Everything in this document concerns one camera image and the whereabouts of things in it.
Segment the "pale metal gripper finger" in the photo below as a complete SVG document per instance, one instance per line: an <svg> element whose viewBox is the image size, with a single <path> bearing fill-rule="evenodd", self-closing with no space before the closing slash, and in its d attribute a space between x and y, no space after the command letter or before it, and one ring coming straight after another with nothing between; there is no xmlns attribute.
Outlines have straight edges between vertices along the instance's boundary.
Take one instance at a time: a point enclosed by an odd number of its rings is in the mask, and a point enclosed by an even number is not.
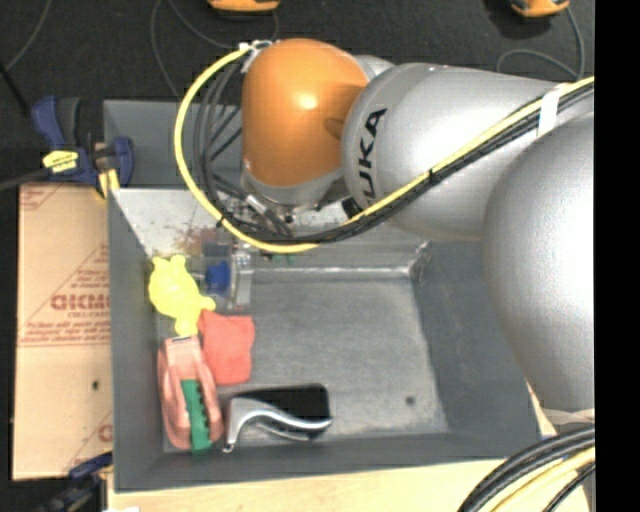
<svg viewBox="0 0 640 512"><path fill-rule="evenodd" d="M248 307L251 302L252 259L246 251L237 251L233 255L232 298L234 307Z"/></svg>
<svg viewBox="0 0 640 512"><path fill-rule="evenodd" d="M207 293L227 298L232 282L231 245L206 243L203 247L203 259Z"/></svg>

